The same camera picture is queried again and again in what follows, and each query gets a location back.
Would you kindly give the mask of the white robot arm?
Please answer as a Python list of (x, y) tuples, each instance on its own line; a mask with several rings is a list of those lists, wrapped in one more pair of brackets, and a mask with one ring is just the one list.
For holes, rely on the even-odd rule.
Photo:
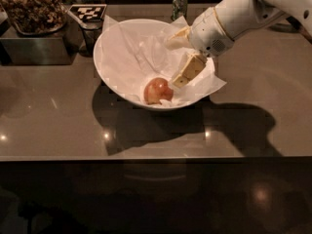
[(251, 30), (287, 20), (306, 39), (312, 38), (312, 0), (222, 0), (209, 7), (190, 26), (167, 40), (167, 47), (192, 48), (196, 52), (181, 61), (174, 86), (181, 88), (215, 58), (232, 48)]

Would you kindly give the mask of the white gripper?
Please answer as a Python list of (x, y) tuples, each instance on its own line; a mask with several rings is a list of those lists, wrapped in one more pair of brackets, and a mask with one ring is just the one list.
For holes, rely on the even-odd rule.
[[(233, 45), (234, 40), (223, 29), (214, 7), (209, 7), (190, 27), (183, 27), (165, 41), (170, 50), (192, 46), (210, 58), (222, 55)], [(205, 68), (207, 58), (201, 53), (185, 53), (182, 56), (177, 72), (171, 78), (172, 86), (184, 87)]]

